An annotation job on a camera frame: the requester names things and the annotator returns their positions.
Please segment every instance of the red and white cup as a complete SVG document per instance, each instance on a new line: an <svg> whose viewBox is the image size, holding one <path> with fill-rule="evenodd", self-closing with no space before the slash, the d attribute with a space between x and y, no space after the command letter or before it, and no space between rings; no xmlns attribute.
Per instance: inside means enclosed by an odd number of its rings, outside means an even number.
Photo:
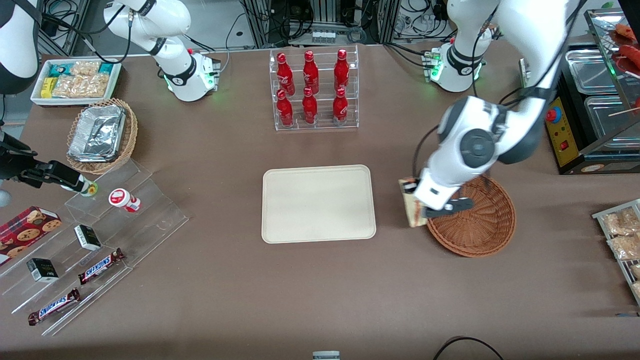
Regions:
<svg viewBox="0 0 640 360"><path fill-rule="evenodd" d="M124 208L130 213L140 209L140 199L137 199L127 190L118 188L109 195L109 203L116 208Z"/></svg>

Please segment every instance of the clear acrylic shelf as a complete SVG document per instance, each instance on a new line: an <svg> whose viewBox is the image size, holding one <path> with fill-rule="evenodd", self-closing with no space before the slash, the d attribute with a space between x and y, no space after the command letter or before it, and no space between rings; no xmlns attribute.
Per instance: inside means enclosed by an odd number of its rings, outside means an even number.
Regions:
<svg viewBox="0 0 640 360"><path fill-rule="evenodd" d="M48 240L41 240L44 242L37 249L4 272L0 277L2 301L9 304L13 314L24 318L25 326L30 313L78 288L82 299L79 303L64 307L34 326L43 336L56 334L188 221L150 175L148 170L129 160L124 166L100 176L96 180L98 193L90 198L75 195L67 201L57 210L59 215L66 215L58 232ZM125 188L139 198L140 210L129 213L111 206L108 196L115 188ZM100 250L92 252L80 246L74 232L78 224L93 228L102 243ZM126 258L80 285L78 275L117 248L121 248ZM26 266L30 258L50 259L60 278L48 284L34 281Z"/></svg>
<svg viewBox="0 0 640 360"><path fill-rule="evenodd" d="M338 57L338 50L345 49L347 51L347 62L349 63L349 85L346 90L346 99L349 102L347 107L347 120L343 126L336 126L333 123L333 100L335 99L335 89L333 87L333 67ZM273 118L275 120L276 130L314 130L314 129L344 129L358 127L359 119L359 83L358 83L358 47L342 46L342 47L314 47L314 59L318 65L318 73L320 80L320 91L315 95L318 103L318 119L314 125L309 125L304 120L304 112L302 109L302 99L304 98L303 89L305 88L302 69L305 65L304 51L297 47L288 47L284 49L271 50L269 54L269 76L271 79L271 100L273 102ZM293 71L293 83L296 87L296 93L289 97L293 106L293 126L284 127L278 117L278 108L276 107L276 92L280 88L278 83L278 62L275 60L278 53L284 53L287 56L287 62Z"/></svg>

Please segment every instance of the yellow control panel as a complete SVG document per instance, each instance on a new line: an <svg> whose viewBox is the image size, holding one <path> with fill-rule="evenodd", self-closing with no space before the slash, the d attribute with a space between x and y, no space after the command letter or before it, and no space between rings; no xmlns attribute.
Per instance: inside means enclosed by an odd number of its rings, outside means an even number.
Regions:
<svg viewBox="0 0 640 360"><path fill-rule="evenodd" d="M571 160L578 157L578 147L571 132L571 127L566 120L562 102L555 99L545 114L545 124L551 138L558 164L563 167Z"/></svg>

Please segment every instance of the beige tray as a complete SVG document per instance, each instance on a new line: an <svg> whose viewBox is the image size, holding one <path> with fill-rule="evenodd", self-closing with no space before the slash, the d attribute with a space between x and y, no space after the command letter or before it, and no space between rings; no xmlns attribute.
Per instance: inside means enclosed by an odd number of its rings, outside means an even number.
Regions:
<svg viewBox="0 0 640 360"><path fill-rule="evenodd" d="M375 234L371 173L366 166L281 168L264 174L264 241L355 240Z"/></svg>

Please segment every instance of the cookie box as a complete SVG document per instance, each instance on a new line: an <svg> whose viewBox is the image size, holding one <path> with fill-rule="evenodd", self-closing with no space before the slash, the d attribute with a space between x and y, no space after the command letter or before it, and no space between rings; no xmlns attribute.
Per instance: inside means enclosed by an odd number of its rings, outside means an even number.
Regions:
<svg viewBox="0 0 640 360"><path fill-rule="evenodd" d="M116 87L116 82L118 81L118 76L120 75L120 69L122 68L122 64L114 64L113 68L111 68L111 74L109 75L109 82L107 83L107 89L104 92L102 97L84 97L78 99L63 99L63 98L45 98L41 96L42 86L45 83L45 79L49 75L51 71L51 67L55 65L72 63L74 61L101 61L98 58L72 58L72 59L56 59L56 60L47 60L42 64L42 68L40 69L40 74L38 75L38 79L36 80L36 85L33 87L33 91L31 93L31 101L40 106L75 106L75 105L89 105L98 101L108 100L113 95L113 90ZM116 59L107 58L109 61L116 61Z"/></svg>
<svg viewBox="0 0 640 360"><path fill-rule="evenodd" d="M0 226L0 266L61 224L57 214L31 206Z"/></svg>

